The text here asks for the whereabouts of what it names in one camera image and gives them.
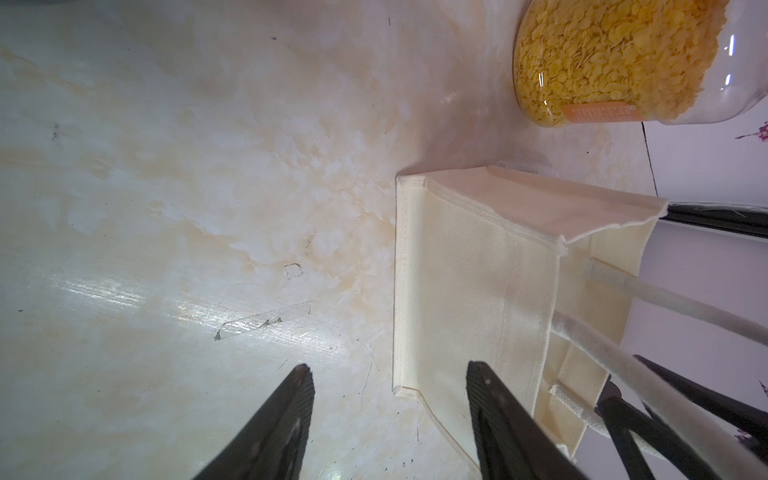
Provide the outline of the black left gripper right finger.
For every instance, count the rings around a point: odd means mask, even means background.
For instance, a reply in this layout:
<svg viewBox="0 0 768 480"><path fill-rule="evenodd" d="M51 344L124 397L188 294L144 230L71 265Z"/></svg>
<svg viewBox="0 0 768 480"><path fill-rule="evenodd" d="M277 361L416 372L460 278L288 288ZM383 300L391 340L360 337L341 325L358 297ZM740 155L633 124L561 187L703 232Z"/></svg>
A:
<svg viewBox="0 0 768 480"><path fill-rule="evenodd" d="M468 363L466 391L484 479L583 479L491 367Z"/></svg>

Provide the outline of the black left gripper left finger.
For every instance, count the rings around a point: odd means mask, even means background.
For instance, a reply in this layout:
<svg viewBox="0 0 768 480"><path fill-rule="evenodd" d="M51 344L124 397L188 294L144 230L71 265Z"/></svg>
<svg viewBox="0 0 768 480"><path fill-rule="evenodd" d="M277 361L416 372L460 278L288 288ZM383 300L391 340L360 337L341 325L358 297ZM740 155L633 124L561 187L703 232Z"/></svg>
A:
<svg viewBox="0 0 768 480"><path fill-rule="evenodd" d="M297 479L308 443L315 388L311 369L295 366L198 479Z"/></svg>

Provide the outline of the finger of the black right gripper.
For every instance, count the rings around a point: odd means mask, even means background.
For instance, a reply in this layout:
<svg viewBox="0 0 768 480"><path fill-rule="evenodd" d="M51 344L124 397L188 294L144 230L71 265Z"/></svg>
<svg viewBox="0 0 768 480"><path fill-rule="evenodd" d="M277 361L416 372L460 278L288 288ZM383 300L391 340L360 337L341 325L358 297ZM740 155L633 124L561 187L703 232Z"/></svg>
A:
<svg viewBox="0 0 768 480"><path fill-rule="evenodd" d="M670 428L623 399L608 398L597 408L630 479L655 478L640 449L640 440L649 444L687 479L719 479L714 470Z"/></svg>
<svg viewBox="0 0 768 480"><path fill-rule="evenodd" d="M688 400L750 436L750 440L741 440L741 443L767 443L767 413L765 411L695 383L640 355L635 355L634 358L639 360L643 365L653 371Z"/></svg>

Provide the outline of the cream canvas tote bag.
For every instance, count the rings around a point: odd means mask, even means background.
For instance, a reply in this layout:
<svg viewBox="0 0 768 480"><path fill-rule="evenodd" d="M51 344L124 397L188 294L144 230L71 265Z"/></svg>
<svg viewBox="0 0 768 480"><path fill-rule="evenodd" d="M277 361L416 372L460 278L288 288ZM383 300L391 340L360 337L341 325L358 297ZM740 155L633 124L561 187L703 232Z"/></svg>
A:
<svg viewBox="0 0 768 480"><path fill-rule="evenodd" d="M766 477L767 443L741 443L750 436L621 348L634 300L767 341L758 323L639 278L664 199L488 166L401 176L396 207L393 389L479 469L471 361L573 465L587 430L610 438L597 406L619 397L719 479Z"/></svg>

